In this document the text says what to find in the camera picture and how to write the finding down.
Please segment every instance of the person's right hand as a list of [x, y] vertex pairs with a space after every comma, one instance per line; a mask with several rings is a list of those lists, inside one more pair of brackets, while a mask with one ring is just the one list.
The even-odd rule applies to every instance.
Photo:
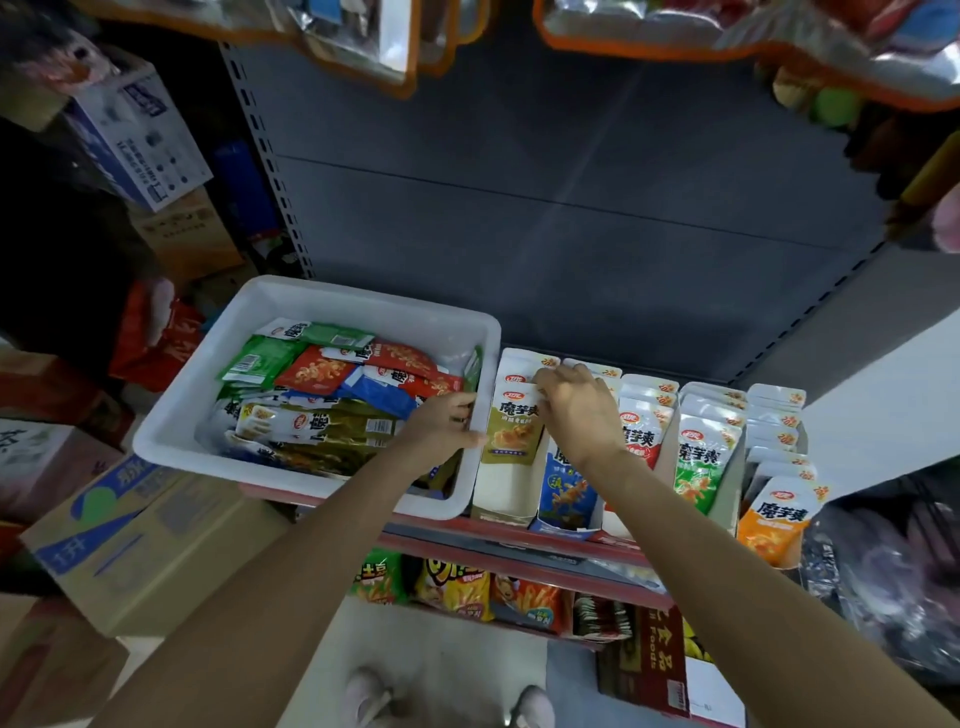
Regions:
[[583, 364], [541, 369], [534, 383], [546, 395], [538, 412], [547, 432], [580, 473], [626, 451], [616, 400]]

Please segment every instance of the hand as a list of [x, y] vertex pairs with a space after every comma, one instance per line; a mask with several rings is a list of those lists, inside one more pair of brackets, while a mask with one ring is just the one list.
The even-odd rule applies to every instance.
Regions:
[[538, 411], [547, 432], [580, 473], [590, 478], [593, 464], [627, 451], [616, 400], [583, 364], [541, 369], [534, 383], [546, 395]]
[[479, 448], [487, 442], [482, 432], [466, 429], [476, 394], [438, 395], [419, 406], [404, 423], [388, 451], [402, 458], [413, 477], [429, 473], [461, 448]]

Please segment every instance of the orange snack bag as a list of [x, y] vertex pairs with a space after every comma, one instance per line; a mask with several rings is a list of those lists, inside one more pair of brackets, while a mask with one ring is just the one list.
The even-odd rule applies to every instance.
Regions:
[[736, 540], [777, 566], [827, 500], [830, 488], [815, 480], [775, 475], [740, 519]]

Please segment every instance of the red packaging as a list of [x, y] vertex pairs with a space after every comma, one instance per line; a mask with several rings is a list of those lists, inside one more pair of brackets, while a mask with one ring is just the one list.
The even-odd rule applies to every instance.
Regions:
[[327, 358], [320, 347], [310, 346], [274, 380], [274, 384], [327, 397], [336, 392], [356, 368], [356, 364]]
[[370, 364], [364, 367], [363, 375], [375, 381], [382, 381], [399, 387], [411, 397], [429, 400], [437, 395], [449, 392], [462, 392], [464, 381], [459, 376], [437, 374], [435, 379], [424, 379], [422, 376], [410, 374], [400, 369], [374, 367]]
[[402, 372], [419, 375], [431, 381], [450, 376], [441, 371], [434, 364], [433, 359], [419, 349], [408, 347], [406, 344], [394, 344], [383, 339], [373, 339], [359, 352], [324, 347], [322, 354], [329, 359], [340, 359], [354, 364], [369, 364], [377, 369], [399, 369]]
[[200, 345], [204, 317], [173, 297], [173, 283], [138, 280], [127, 297], [110, 376], [162, 392]]
[[74, 425], [119, 448], [133, 413], [66, 361], [0, 347], [0, 417]]

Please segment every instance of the gray shelf back panel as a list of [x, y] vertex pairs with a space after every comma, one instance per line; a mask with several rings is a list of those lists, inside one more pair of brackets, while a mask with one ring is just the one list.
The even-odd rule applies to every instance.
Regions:
[[406, 102], [224, 55], [309, 275], [487, 311], [515, 345], [729, 381], [881, 236], [846, 137], [748, 63], [558, 53], [512, 12]]

